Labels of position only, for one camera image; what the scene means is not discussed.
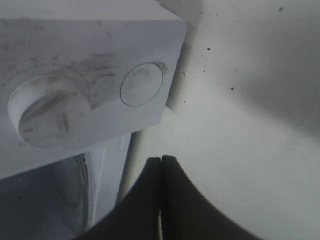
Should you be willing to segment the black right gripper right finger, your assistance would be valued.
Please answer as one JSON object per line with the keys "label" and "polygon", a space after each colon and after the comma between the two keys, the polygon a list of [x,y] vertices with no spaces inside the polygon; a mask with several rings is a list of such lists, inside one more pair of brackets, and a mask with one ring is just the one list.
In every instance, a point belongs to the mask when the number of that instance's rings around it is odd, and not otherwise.
{"label": "black right gripper right finger", "polygon": [[165,240],[257,239],[215,208],[174,156],[162,157],[160,211]]}

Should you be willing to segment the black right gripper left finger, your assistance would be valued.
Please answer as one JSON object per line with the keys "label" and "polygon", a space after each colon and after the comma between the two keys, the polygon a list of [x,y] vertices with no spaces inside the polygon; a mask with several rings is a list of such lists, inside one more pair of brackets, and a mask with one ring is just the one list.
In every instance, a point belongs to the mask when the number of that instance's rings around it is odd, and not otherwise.
{"label": "black right gripper left finger", "polygon": [[158,240],[162,161],[149,158],[125,198],[81,240]]}

